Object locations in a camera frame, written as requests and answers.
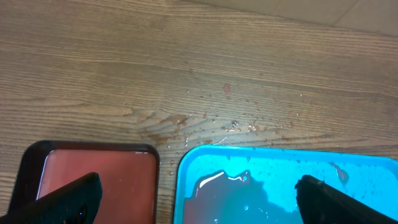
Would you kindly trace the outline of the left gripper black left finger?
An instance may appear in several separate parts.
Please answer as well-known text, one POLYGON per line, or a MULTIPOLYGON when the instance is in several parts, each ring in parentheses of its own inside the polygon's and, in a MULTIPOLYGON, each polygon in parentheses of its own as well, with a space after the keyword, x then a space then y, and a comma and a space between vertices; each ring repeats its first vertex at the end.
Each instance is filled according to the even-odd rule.
POLYGON ((1 217, 1 224, 91 224, 98 213, 103 190, 91 172, 1 217))

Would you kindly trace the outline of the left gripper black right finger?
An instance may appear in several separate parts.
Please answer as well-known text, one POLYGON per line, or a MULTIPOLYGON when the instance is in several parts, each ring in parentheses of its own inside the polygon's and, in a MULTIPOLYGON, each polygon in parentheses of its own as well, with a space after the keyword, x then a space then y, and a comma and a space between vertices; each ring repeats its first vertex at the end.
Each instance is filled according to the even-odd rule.
POLYGON ((304 224, 397 224, 397 220, 311 175, 304 175, 296 183, 295 189, 304 224))

